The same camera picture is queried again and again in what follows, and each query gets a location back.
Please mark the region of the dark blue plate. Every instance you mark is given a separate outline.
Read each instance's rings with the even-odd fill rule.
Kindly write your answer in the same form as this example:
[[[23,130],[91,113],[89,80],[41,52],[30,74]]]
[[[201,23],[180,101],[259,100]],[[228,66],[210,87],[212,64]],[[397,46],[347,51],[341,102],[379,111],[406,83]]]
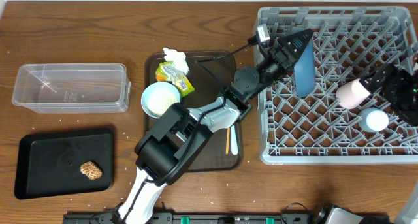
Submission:
[[[294,67],[298,97],[307,97],[315,89],[314,46],[311,39]]]

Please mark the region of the pink cup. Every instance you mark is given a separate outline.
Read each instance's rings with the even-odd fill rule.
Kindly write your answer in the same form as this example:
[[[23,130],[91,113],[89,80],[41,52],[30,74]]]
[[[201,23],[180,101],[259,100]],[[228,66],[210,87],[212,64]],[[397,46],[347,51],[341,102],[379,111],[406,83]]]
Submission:
[[[360,78],[342,85],[336,91],[336,98],[339,100],[339,105],[346,109],[357,107],[369,95],[370,92],[361,84]]]

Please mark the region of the light blue cup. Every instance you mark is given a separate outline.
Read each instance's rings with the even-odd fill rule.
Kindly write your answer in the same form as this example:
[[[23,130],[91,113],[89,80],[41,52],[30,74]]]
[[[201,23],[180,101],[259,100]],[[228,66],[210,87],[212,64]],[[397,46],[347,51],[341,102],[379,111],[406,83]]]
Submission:
[[[366,132],[378,132],[384,130],[389,124],[388,115],[378,108],[367,108],[359,113],[361,118],[359,127]]]

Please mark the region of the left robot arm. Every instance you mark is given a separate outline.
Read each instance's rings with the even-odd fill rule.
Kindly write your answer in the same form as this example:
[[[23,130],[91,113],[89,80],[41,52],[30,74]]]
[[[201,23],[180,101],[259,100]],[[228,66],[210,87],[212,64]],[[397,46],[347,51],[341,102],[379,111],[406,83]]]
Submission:
[[[175,103],[157,120],[135,147],[137,175],[127,200],[113,209],[111,223],[146,223],[162,190],[190,167],[212,135],[241,122],[251,110],[249,100],[294,69],[311,43],[305,29],[270,41],[265,25],[249,39],[264,59],[242,67],[218,98],[200,108]]]

